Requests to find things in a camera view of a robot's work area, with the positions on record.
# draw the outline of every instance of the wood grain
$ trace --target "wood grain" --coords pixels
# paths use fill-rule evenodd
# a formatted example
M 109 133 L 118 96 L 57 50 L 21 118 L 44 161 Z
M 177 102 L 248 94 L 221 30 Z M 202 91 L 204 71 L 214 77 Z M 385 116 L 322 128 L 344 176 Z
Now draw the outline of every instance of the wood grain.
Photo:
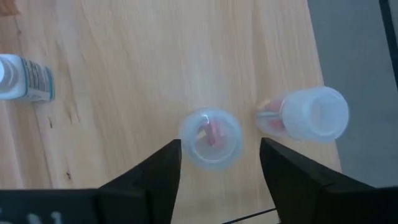
M 0 18 L 0 54 L 22 55 L 15 17 Z M 34 106 L 0 102 L 0 187 L 51 188 Z
M 12 16 L 19 14 L 15 0 L 0 0 L 0 16 Z
M 322 85 L 306 0 L 17 4 L 21 51 L 52 68 L 56 100 L 35 105 L 40 136 L 18 139 L 42 144 L 45 160 L 38 150 L 32 159 L 48 169 L 30 174 L 21 171 L 25 162 L 10 162 L 12 186 L 34 176 L 43 187 L 99 187 L 176 138 L 184 116 L 218 107 L 239 120 L 244 154 L 221 172 L 202 170 L 184 155 L 173 223 L 221 223 L 274 206 L 254 110 L 267 98 Z M 19 117 L 17 125 L 24 124 Z M 334 144 L 278 141 L 340 170 Z

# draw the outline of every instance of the bottle label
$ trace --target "bottle label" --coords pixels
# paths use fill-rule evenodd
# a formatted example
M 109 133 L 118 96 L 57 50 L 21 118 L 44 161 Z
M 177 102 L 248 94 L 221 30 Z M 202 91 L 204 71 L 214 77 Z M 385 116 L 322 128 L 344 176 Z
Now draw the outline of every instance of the bottle label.
M 52 100 L 54 93 L 53 78 L 50 69 L 30 60 L 23 58 L 21 60 L 26 80 L 26 91 L 22 99 L 27 101 Z

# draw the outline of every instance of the white bottle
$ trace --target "white bottle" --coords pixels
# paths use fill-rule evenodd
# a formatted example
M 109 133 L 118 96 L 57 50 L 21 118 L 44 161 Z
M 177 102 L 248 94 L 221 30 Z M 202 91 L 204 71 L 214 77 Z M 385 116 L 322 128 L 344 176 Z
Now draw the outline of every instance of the white bottle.
M 347 128 L 349 108 L 343 95 L 326 86 L 265 101 L 256 115 L 261 131 L 273 136 L 330 142 Z
M 54 98 L 49 68 L 17 55 L 0 54 L 0 100 L 50 101 Z

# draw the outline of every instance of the black wire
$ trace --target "black wire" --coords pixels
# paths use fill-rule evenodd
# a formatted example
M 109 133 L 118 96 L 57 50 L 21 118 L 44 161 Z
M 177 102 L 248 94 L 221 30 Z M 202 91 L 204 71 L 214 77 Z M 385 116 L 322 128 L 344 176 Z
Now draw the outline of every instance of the black wire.
M 390 58 L 392 62 L 392 71 L 396 78 L 396 85 L 398 86 L 398 44 L 397 35 L 394 28 L 394 21 L 391 15 L 391 6 L 389 0 L 379 0 L 381 17 L 384 23 L 384 30 L 387 37 L 387 45 L 390 51 Z
M 236 223 L 236 222 L 239 222 L 239 221 L 242 221 L 242 220 L 245 220 L 245 219 L 248 219 L 248 218 L 256 217 L 258 215 L 269 213 L 269 212 L 272 212 L 272 211 L 275 211 L 275 210 L 276 210 L 276 208 L 268 209 L 268 210 L 265 210 L 265 211 L 262 211 L 262 212 L 258 212 L 258 213 L 252 214 L 252 215 L 248 215 L 248 216 L 245 216 L 245 217 L 242 217 L 242 218 L 237 218 L 235 220 L 232 220 L 232 221 L 229 221 L 229 222 L 226 222 L 226 223 L 223 223 L 223 224 Z

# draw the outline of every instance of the plastic cup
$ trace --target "plastic cup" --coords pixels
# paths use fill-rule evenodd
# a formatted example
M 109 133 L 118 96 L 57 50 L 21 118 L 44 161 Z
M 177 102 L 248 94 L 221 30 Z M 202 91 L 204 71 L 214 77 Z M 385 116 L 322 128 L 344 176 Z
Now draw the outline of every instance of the plastic cup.
M 330 142 L 349 121 L 348 104 L 336 90 L 320 86 L 263 102 L 256 115 L 261 131 L 273 136 Z
M 181 124 L 179 138 L 182 150 L 197 165 L 224 169 L 241 154 L 242 131 L 229 113 L 207 108 L 187 116 Z

